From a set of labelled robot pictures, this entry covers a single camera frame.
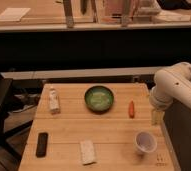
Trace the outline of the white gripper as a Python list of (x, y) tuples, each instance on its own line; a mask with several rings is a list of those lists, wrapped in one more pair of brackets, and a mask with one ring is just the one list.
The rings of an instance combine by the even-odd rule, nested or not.
[(172, 104), (173, 98), (153, 87), (149, 93), (149, 101), (156, 108), (152, 110), (151, 122), (153, 125), (159, 125), (163, 120), (163, 112), (161, 110), (166, 110)]

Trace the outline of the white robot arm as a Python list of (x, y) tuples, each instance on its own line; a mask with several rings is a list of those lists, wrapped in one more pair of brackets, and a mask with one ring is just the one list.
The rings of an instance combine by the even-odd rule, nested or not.
[(178, 118), (191, 115), (190, 63), (180, 62), (158, 70), (154, 74), (154, 83), (149, 94), (153, 125), (170, 115)]

